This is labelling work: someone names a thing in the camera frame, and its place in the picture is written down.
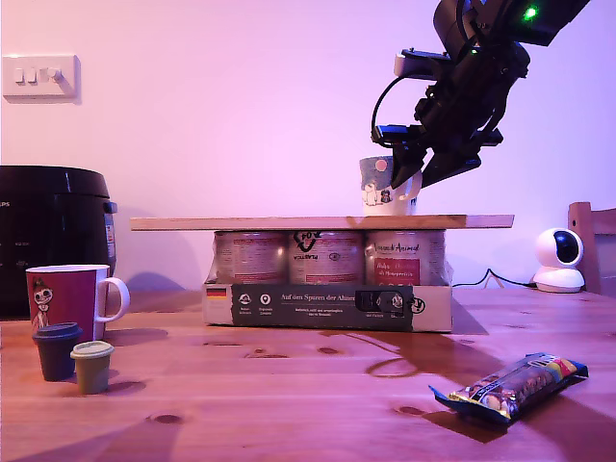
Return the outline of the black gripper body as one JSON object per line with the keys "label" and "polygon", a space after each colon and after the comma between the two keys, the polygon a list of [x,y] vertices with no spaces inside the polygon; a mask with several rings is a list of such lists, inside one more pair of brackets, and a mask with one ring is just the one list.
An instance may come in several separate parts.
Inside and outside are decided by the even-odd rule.
{"label": "black gripper body", "polygon": [[417,123],[372,126],[372,141],[393,150],[399,162],[421,162],[427,152],[472,162],[483,146],[503,141],[503,85],[447,90],[434,84],[415,108]]}

